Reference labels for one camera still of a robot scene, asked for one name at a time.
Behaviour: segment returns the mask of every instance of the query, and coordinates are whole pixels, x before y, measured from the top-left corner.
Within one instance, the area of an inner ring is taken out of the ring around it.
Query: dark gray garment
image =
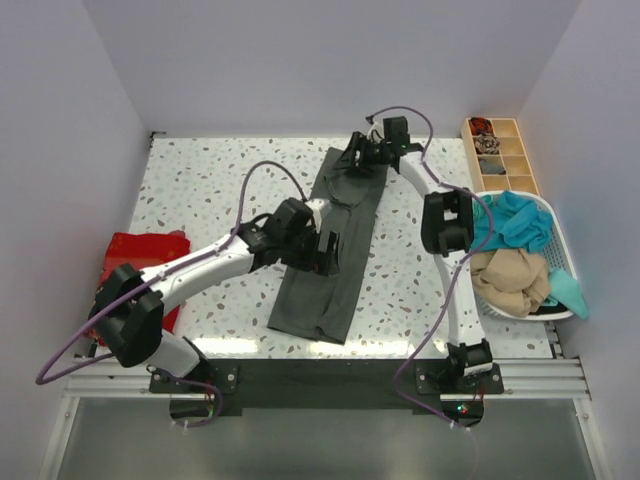
[[[327,225],[340,235],[340,273],[321,277],[287,269],[268,327],[298,337],[344,344],[360,296],[388,167],[354,174],[347,171],[346,161],[338,162],[340,155],[340,150],[329,149],[311,191],[311,198],[331,200],[331,213],[322,226],[323,230]]]

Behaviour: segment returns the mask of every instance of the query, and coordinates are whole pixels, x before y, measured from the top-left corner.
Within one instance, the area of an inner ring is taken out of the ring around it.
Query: laundry basket
[[[497,199],[500,195],[502,195],[502,190],[491,190],[487,192],[478,192],[477,194],[480,198],[483,198],[487,195],[491,196],[494,200]],[[549,264],[549,269],[553,268],[564,268],[573,278],[576,278],[576,271],[573,266],[573,261],[571,260],[571,255],[569,254],[569,249],[567,248],[567,242],[564,239],[564,235],[562,234],[562,230],[560,229],[560,224],[558,223],[558,217],[556,217],[553,208],[549,205],[544,199],[539,197],[538,195],[534,195],[532,193],[526,192],[515,192],[519,196],[524,198],[530,198],[536,205],[538,209],[549,212],[553,217],[553,227],[551,231],[551,242],[544,248],[542,251],[542,255],[547,259],[547,263]],[[562,320],[565,318],[569,318],[573,315],[573,312],[567,310],[566,312],[560,313],[549,313],[549,314],[541,314],[541,315],[527,315],[526,317],[514,317],[513,315],[508,314],[507,312],[495,307],[485,301],[479,295],[476,295],[476,302],[478,307],[482,313],[488,315],[493,318],[512,318],[515,320],[526,320],[526,321],[534,321],[534,322],[546,322],[550,320]]]

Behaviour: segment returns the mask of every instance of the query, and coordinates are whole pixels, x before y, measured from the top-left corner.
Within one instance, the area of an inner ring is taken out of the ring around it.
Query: wooden shelf
[[[540,195],[515,119],[487,118],[493,126],[494,134],[500,141],[499,154],[497,155],[485,155],[477,152],[474,145],[476,137],[471,135],[469,120],[466,118],[462,124],[462,140],[471,170],[474,191],[513,190]],[[481,160],[482,163],[492,167],[491,174],[482,172]],[[499,167],[502,167],[506,174],[493,174],[494,169]]]

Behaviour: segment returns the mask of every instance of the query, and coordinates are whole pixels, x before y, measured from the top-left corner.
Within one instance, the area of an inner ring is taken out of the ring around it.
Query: beige cloth
[[[471,281],[482,298],[516,317],[537,311],[551,293],[547,260],[523,248],[476,253]]]

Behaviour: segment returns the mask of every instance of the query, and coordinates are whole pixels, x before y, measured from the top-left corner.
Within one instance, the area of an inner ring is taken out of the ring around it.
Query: speckled tabletop
[[[347,138],[156,138],[140,188],[132,233],[182,229],[192,251],[233,226],[243,174],[260,160],[289,168],[310,191],[331,147]],[[470,185],[461,140],[435,139],[430,161],[447,180]],[[268,167],[249,183],[245,217],[272,212],[297,196],[282,172]],[[207,356],[245,358],[406,357],[435,321],[444,295],[435,263],[420,242],[422,200],[393,170],[378,207],[360,299],[344,346],[267,329],[284,267],[230,279],[190,298],[175,333],[193,339]],[[550,358],[542,323],[482,317],[495,358]],[[422,358],[446,356],[448,325],[440,326]]]

